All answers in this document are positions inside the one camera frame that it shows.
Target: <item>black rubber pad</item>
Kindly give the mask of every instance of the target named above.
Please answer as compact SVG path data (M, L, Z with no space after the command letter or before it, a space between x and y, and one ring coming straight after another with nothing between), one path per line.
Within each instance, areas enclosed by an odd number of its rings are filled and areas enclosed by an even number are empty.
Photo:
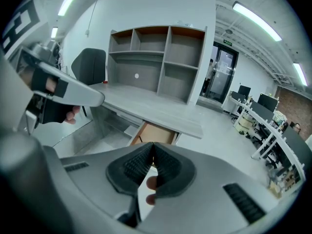
M182 194L196 176L188 158L151 142L110 163L106 176L119 193L136 196L153 161L158 171L156 197Z

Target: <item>black vent grille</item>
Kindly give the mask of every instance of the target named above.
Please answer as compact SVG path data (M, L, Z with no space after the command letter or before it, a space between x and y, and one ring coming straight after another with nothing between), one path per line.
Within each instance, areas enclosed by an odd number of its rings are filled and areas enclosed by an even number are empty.
M238 184L225 185L223 188L250 224L265 215L264 211Z
M72 165L66 165L66 166L64 166L64 168L67 172L72 172L75 170L79 170L81 168L85 168L87 166L89 166L89 164L87 162L80 162L80 163L75 163Z

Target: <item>shelf compartment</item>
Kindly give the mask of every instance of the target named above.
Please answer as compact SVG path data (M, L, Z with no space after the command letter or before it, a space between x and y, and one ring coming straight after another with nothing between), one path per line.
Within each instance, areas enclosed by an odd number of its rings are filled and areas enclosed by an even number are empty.
M171 41L165 60L198 67L204 38L204 31L172 26Z
M125 30L111 34L110 52L129 51L133 30Z
M138 28L133 31L131 50L164 51L168 26Z
M165 62L159 84L159 94L176 101L187 103L196 74L197 69L181 68L180 65L176 65L175 63Z
M157 61L118 59L114 67L116 82L157 92L161 65Z
M164 51L129 50L129 51L114 51L114 52L109 52L109 54L112 56L118 56L118 55L163 56Z
M198 70L197 67L193 67L193 66L190 66L190 65L186 65L186 64L182 64L182 63L177 63L177 62L173 62L173 61L164 61L164 63L165 63L165 64L168 64L168 65L175 66L175 67L180 67L180 68L191 68L191 69Z

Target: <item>brick wall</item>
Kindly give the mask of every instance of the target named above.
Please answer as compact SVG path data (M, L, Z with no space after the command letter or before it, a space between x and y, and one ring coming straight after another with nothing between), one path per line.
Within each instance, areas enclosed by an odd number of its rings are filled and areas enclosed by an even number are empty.
M312 101L281 87L278 87L275 97L279 97L277 110L287 117L288 123L300 124L300 135L306 140L312 134Z

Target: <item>gray desk surface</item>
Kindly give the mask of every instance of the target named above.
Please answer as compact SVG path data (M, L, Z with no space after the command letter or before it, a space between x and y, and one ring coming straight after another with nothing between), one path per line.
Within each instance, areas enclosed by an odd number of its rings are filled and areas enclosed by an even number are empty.
M108 105L156 125L196 138L203 138L195 106L157 96L156 93L118 83L90 87L105 94Z

